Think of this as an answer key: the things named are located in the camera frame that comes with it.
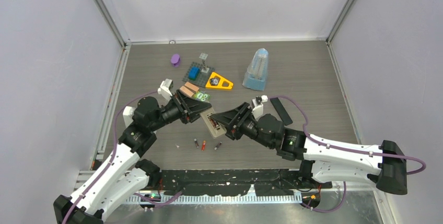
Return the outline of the white remote control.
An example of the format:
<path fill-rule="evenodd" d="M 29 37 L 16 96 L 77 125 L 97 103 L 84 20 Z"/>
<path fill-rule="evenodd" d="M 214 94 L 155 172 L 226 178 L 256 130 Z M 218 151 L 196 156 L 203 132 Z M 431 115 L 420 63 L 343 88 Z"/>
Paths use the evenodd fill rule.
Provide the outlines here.
<path fill-rule="evenodd" d="M 218 122 L 216 122 L 214 119 L 211 118 L 211 116 L 215 113 L 215 110 L 213 108 L 210 108 L 208 110 L 203 111 L 200 113 L 200 116 L 202 120 L 204 121 L 210 135 L 213 138 L 219 138 L 226 134 L 226 129 L 220 125 Z"/>

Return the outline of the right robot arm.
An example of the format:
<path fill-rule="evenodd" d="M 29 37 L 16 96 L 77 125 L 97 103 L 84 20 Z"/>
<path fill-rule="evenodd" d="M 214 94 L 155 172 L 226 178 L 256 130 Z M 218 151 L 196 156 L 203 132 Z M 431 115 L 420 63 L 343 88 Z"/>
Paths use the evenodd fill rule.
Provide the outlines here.
<path fill-rule="evenodd" d="M 289 161 L 300 160 L 298 181 L 304 187 L 333 181 L 373 183 L 383 192 L 407 194 L 404 153 L 397 143 L 357 145 L 325 139 L 288 128 L 271 114 L 256 119 L 247 103 L 209 116 L 226 129 L 226 136 L 246 136 Z"/>

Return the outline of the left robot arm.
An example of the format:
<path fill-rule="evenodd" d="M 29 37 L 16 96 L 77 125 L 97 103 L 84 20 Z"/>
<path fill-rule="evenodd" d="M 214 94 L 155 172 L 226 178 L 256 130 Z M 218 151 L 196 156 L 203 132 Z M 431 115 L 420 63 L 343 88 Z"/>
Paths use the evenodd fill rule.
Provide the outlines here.
<path fill-rule="evenodd" d="M 157 140 L 156 131 L 180 120 L 193 123 L 212 105 L 177 90 L 159 106 L 150 93 L 134 99 L 132 122 L 120 137 L 113 134 L 113 151 L 94 174 L 70 196 L 53 203 L 57 223 L 105 223 L 130 196 L 143 188 L 155 189 L 160 168 L 143 155 Z"/>

